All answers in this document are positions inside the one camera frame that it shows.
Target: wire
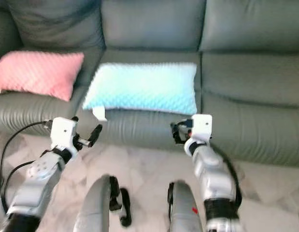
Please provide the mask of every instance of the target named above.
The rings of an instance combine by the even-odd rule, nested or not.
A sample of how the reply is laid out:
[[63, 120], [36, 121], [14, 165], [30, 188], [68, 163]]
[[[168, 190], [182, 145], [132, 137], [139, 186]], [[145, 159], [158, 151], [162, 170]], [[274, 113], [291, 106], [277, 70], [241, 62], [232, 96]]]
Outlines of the wire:
[[1, 201], [1, 205], [2, 205], [2, 208], [4, 210], [5, 213], [8, 212], [8, 205], [7, 205], [7, 202], [6, 202], [6, 199], [5, 199], [5, 194], [4, 192], [2, 192], [2, 187], [4, 185], [4, 181], [2, 180], [2, 167], [3, 167], [3, 159], [4, 159], [4, 155], [5, 155], [5, 152], [6, 152], [6, 149], [8, 147], [8, 145], [10, 144], [10, 142], [12, 141], [13, 138], [15, 138], [20, 132], [24, 131], [25, 129], [29, 128], [29, 127], [32, 127], [32, 126], [35, 126], [35, 125], [41, 125], [41, 124], [45, 124], [46, 121], [40, 121], [40, 122], [34, 122], [34, 123], [30, 123], [29, 125], [23, 127], [22, 129], [18, 130], [17, 132], [15, 132], [10, 138], [9, 140], [6, 142], [5, 146], [4, 146], [4, 149], [2, 151], [2, 154], [1, 154], [1, 157], [0, 157], [0, 201]]
[[242, 191], [241, 191], [241, 188], [240, 188], [240, 182], [238, 180], [238, 177], [237, 177], [237, 173], [235, 171], [235, 168], [230, 160], [230, 158], [224, 153], [222, 152], [222, 150], [220, 150], [218, 147], [216, 147], [215, 145], [211, 144], [211, 146], [213, 147], [213, 149], [219, 154], [222, 156], [223, 158], [223, 161], [226, 163], [229, 171], [230, 171], [230, 174], [231, 176], [233, 177], [234, 179], [234, 182], [235, 182], [235, 187], [236, 187], [236, 199], [235, 199], [235, 206], [236, 208], [238, 209], [241, 204], [242, 204]]
[[14, 169], [10, 172], [8, 178], [6, 179], [5, 186], [4, 186], [4, 188], [3, 188], [3, 198], [4, 198], [4, 199], [6, 199], [6, 192], [7, 192], [7, 190], [8, 190], [9, 182], [10, 182], [10, 179], [11, 179], [12, 175], [13, 175], [18, 169], [20, 169], [20, 168], [22, 168], [22, 167], [24, 167], [24, 166], [26, 166], [26, 165], [32, 164], [33, 162], [34, 162], [34, 160], [33, 160], [33, 161], [26, 162], [26, 163], [22, 163], [22, 164], [18, 165], [16, 168], [14, 168]]

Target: red mark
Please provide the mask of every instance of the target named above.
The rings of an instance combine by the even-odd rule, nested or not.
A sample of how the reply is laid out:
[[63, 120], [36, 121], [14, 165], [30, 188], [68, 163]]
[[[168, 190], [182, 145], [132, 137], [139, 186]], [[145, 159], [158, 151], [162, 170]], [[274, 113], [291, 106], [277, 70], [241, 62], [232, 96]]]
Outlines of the red mark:
[[195, 207], [192, 207], [192, 211], [195, 212], [195, 214], [198, 214], [198, 209], [196, 209]]

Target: marble floor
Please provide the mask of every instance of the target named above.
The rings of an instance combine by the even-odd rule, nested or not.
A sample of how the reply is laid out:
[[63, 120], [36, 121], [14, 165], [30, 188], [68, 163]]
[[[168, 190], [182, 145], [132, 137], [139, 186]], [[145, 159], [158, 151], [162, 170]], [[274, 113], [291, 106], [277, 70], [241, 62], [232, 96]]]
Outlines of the marble floor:
[[[0, 153], [8, 135], [0, 133]], [[20, 135], [9, 147], [4, 172], [36, 159], [50, 145], [48, 138]], [[234, 162], [241, 181], [242, 224], [247, 232], [299, 232], [299, 168]], [[185, 180], [190, 186], [204, 222], [198, 181], [191, 159], [183, 153], [119, 147], [97, 143], [84, 148], [63, 172], [39, 232], [71, 232], [82, 200], [102, 174], [115, 175], [131, 196], [133, 222], [125, 229], [118, 217], [110, 215], [111, 232], [166, 232], [169, 182]], [[9, 198], [24, 180], [25, 169], [12, 179]], [[3, 219], [0, 208], [0, 222]]]

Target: couch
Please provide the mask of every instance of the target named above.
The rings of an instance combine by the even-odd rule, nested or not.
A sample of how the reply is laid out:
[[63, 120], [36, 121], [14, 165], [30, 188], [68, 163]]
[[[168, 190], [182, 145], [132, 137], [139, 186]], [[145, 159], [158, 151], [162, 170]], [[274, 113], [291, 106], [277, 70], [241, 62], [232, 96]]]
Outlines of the couch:
[[[11, 50], [83, 51], [70, 102], [0, 95], [0, 131], [79, 116], [105, 62], [194, 62], [199, 113], [214, 117], [212, 144], [232, 159], [299, 166], [299, 0], [0, 0], [0, 57]], [[109, 110], [100, 140], [182, 149], [170, 123], [185, 115]], [[29, 133], [46, 135], [42, 127]]]

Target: textured pillow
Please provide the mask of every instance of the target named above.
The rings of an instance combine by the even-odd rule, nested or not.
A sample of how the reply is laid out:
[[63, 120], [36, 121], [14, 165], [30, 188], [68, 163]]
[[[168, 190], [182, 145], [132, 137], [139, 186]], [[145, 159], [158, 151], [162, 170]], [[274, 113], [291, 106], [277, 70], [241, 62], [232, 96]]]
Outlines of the textured pillow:
[[197, 112], [194, 63], [105, 63], [91, 82], [83, 108], [104, 106], [192, 115]]
[[83, 53], [10, 52], [0, 59], [0, 89], [69, 101], [83, 59]]

